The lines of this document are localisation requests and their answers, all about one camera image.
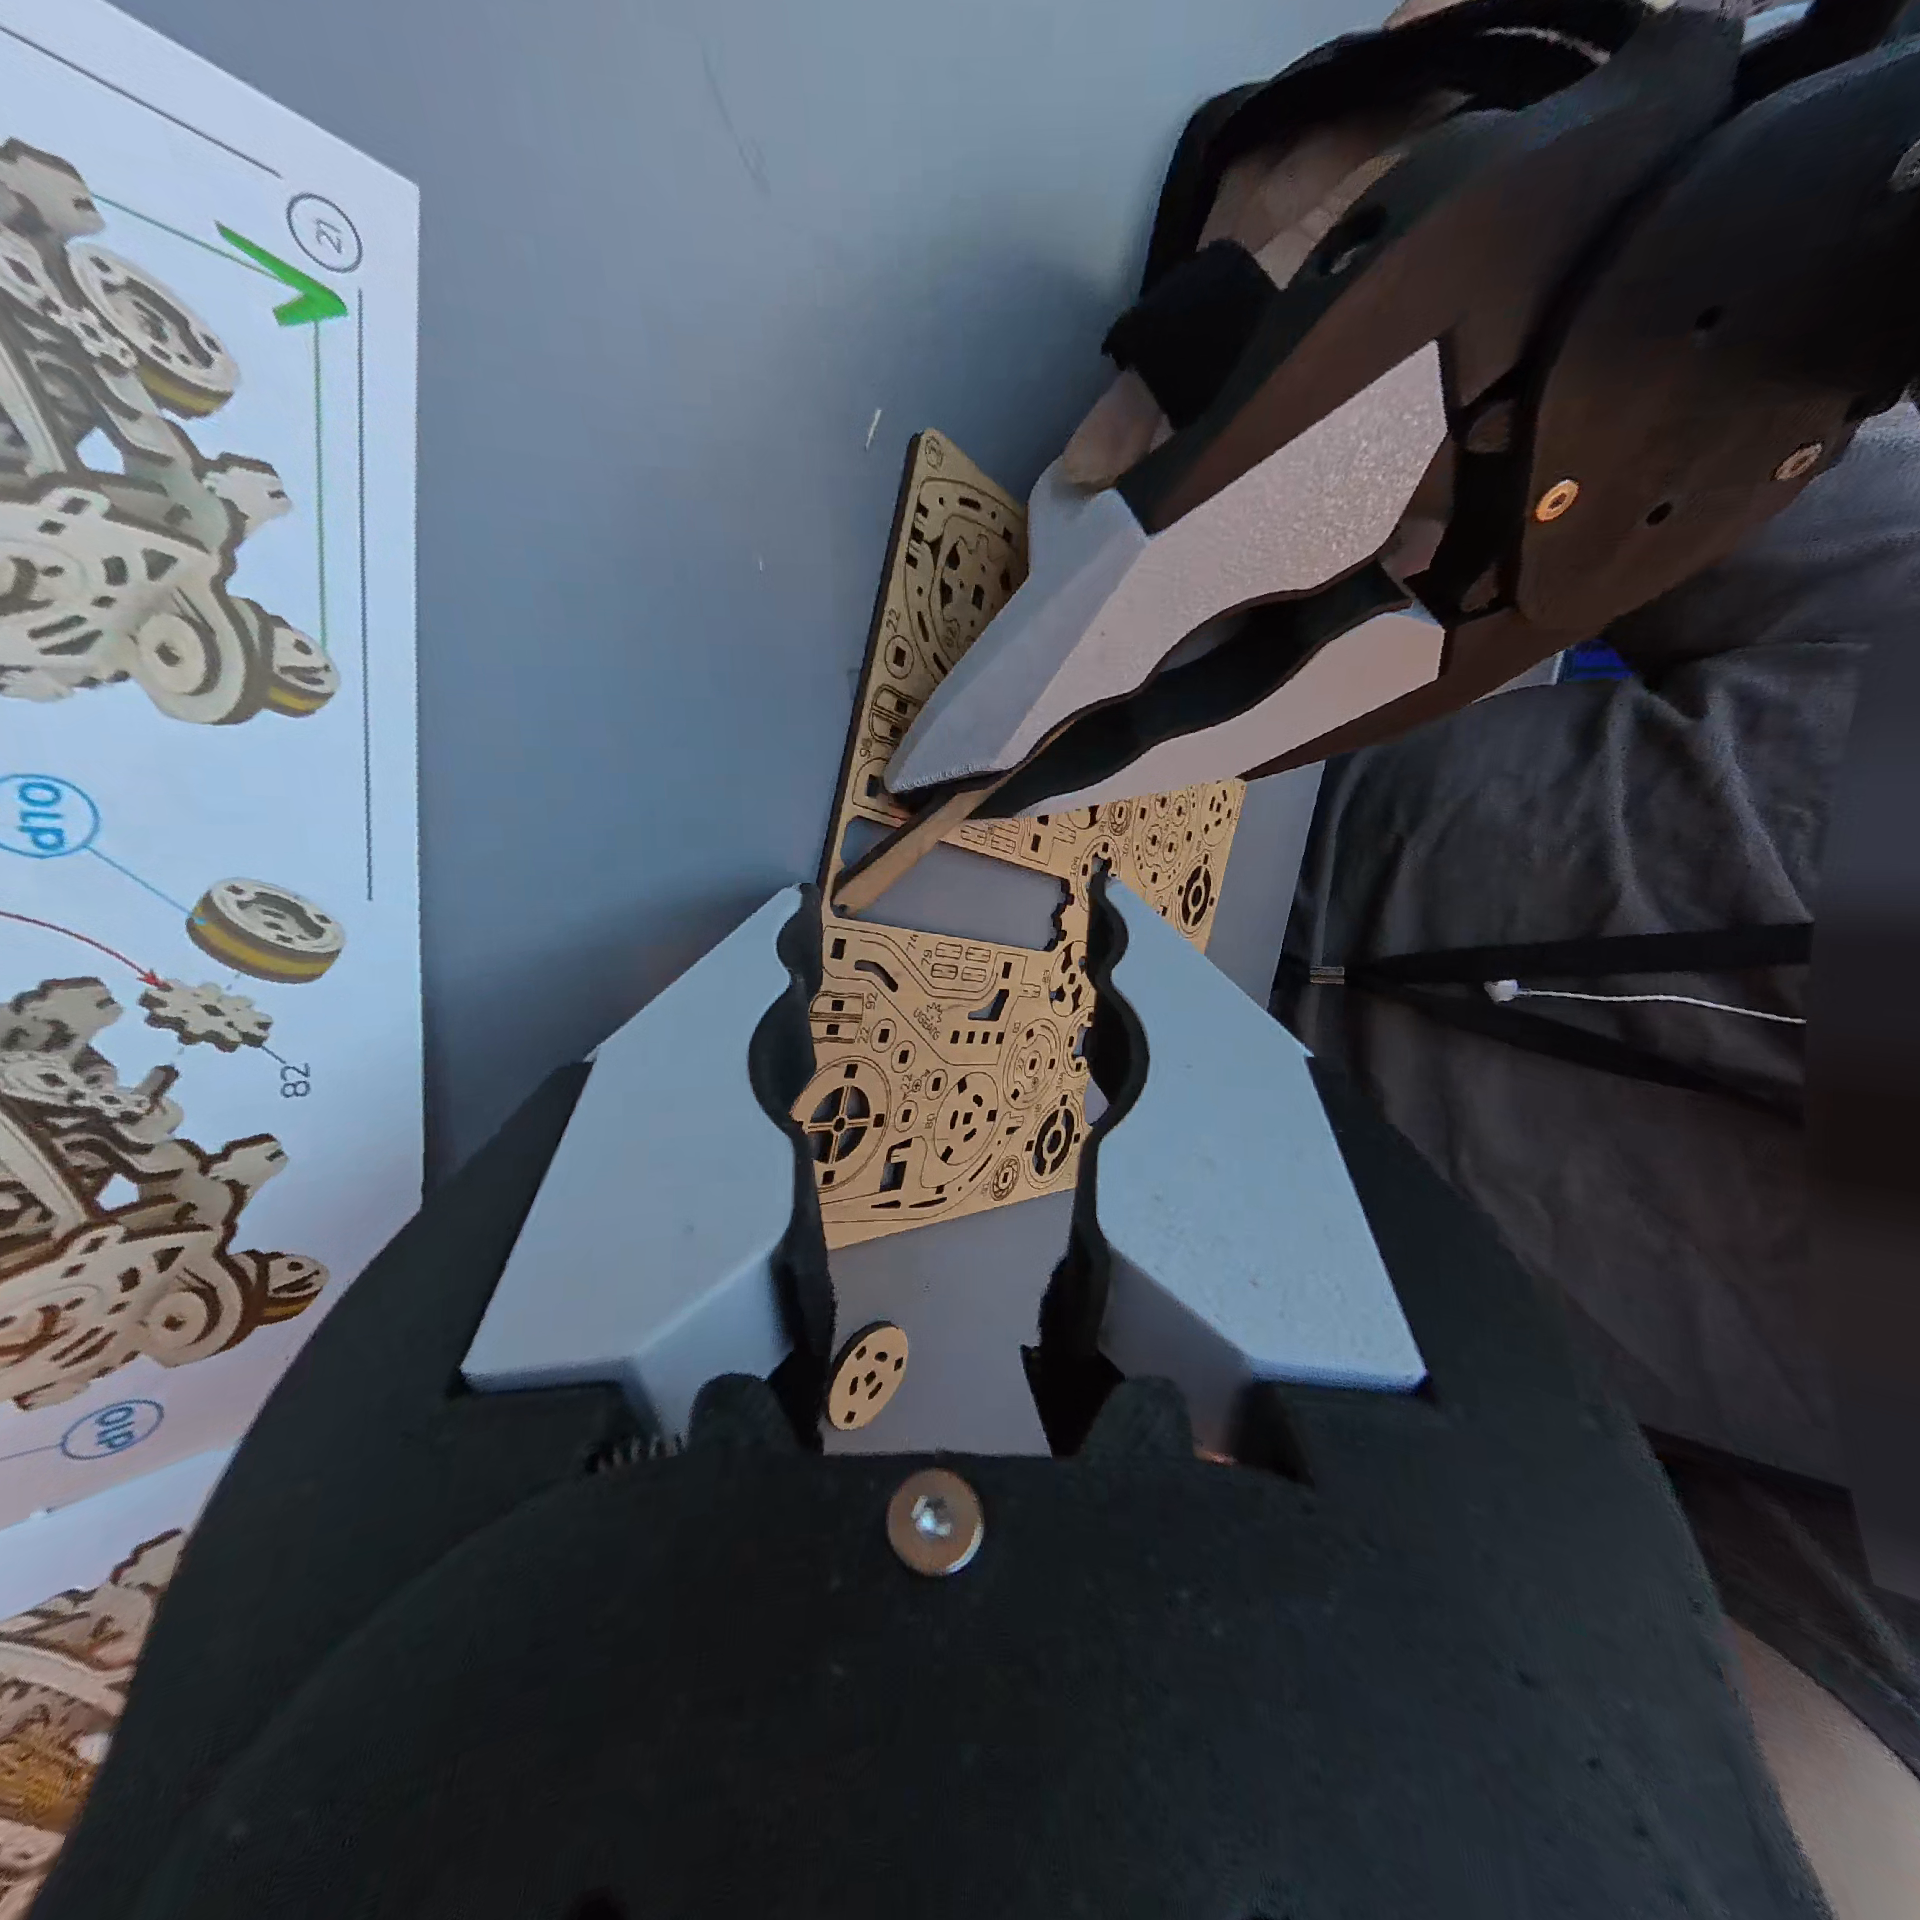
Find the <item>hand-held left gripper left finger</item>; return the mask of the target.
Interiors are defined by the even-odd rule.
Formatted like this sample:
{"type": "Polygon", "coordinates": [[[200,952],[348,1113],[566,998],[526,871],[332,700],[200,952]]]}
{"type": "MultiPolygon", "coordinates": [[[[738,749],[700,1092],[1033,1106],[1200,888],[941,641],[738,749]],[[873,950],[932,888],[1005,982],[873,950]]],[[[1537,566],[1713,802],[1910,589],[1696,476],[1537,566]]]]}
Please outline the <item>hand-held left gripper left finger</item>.
{"type": "Polygon", "coordinates": [[[785,886],[593,1050],[470,1386],[616,1385],[645,1424],[685,1424],[718,1376],[820,1372],[832,1282],[793,1121],[820,982],[820,898],[785,886]]]}

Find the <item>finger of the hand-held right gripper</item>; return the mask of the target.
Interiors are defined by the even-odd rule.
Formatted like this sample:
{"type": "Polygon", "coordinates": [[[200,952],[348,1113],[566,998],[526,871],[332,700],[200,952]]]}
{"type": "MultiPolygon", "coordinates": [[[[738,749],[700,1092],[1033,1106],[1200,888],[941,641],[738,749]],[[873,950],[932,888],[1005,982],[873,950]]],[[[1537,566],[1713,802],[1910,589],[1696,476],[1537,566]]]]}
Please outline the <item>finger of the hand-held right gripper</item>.
{"type": "Polygon", "coordinates": [[[1447,436],[1438,343],[1150,535],[1114,486],[1065,463],[1029,498],[1029,570],[927,697],[887,765],[905,797],[1018,765],[1058,724],[1137,690],[1214,617],[1308,592],[1370,559],[1447,436]]]}
{"type": "Polygon", "coordinates": [[[1200,657],[1070,721],[975,809],[982,821],[1136,799],[1247,776],[1287,751],[1434,680],[1447,630],[1421,609],[1281,602],[1250,613],[1200,657]]]}

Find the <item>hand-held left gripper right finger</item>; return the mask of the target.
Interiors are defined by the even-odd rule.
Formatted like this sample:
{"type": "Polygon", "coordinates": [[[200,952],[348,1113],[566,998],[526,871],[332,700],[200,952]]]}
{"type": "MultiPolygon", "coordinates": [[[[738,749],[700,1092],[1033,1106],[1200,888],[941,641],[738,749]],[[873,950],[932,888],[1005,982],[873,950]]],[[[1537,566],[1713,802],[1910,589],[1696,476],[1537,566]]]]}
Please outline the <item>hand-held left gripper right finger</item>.
{"type": "Polygon", "coordinates": [[[1173,1381],[1207,1450],[1274,1454],[1277,1383],[1415,1392],[1416,1342],[1308,1050],[1111,874],[1089,894],[1078,1161],[1025,1381],[1055,1456],[1122,1377],[1173,1381]]]}

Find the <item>laser-cut wooden parts sheet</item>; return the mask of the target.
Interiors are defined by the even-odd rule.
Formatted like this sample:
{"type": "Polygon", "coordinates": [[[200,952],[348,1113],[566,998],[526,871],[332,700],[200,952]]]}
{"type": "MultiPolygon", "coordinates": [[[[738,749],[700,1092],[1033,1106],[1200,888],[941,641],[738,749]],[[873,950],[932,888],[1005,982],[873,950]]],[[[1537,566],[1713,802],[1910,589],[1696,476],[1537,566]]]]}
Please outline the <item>laser-cut wooden parts sheet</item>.
{"type": "MultiPolygon", "coordinates": [[[[1024,576],[1024,506],[937,432],[905,452],[822,885],[905,817],[885,772],[1024,576]]],[[[874,918],[822,909],[796,1103],[830,1247],[1060,1192],[1088,1134],[1088,882],[1208,945],[1242,782],[968,821],[874,918]]]]}

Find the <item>thin wooden stick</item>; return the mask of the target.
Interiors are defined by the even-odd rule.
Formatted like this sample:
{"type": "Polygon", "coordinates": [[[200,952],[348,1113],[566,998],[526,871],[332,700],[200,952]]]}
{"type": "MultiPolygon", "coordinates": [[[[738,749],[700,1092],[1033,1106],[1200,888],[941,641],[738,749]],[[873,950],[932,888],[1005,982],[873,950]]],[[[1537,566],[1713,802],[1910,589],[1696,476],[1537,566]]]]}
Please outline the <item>thin wooden stick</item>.
{"type": "Polygon", "coordinates": [[[826,886],[826,900],[839,914],[856,914],[908,874],[925,853],[966,822],[992,784],[956,784],[918,807],[901,826],[887,831],[858,860],[842,866],[826,886]]]}

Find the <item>round wooden disc part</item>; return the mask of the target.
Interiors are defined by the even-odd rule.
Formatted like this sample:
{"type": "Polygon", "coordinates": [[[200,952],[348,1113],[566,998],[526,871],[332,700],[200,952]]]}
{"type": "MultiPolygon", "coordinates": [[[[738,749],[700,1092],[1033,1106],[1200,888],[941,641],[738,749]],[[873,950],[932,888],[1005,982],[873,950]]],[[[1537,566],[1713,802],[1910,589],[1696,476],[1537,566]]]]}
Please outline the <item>round wooden disc part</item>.
{"type": "Polygon", "coordinates": [[[874,1318],[848,1335],[832,1359],[824,1424],[833,1433],[870,1426],[895,1396],[908,1365],[908,1335],[895,1321],[874,1318]]]}

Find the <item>person in grey shirt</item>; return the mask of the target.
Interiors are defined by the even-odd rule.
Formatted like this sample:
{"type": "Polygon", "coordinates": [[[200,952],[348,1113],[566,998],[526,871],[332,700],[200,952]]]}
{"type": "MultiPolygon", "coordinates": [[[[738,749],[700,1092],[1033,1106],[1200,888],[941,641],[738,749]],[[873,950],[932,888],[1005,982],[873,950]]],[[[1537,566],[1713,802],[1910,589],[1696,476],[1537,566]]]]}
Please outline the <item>person in grey shirt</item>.
{"type": "Polygon", "coordinates": [[[1914,412],[1628,614],[1625,678],[1509,690],[1335,760],[1277,1007],[1513,1252],[1664,1458],[1726,1610],[1914,1769],[1914,1602],[1865,1570],[1808,1257],[1808,966],[1566,976],[1513,1012],[1703,1077],[1463,1030],[1312,966],[1809,924],[1879,639],[1914,637],[1914,412]]]}

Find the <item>printed instruction booklet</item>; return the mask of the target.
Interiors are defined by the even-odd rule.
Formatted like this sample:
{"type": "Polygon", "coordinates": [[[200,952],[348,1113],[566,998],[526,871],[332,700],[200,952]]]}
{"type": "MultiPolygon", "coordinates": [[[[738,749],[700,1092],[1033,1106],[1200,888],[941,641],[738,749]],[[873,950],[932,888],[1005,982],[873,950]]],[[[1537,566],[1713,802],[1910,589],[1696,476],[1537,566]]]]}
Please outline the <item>printed instruction booklet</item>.
{"type": "Polygon", "coordinates": [[[417,192],[2,5],[4,1916],[422,1189],[417,192]]]}

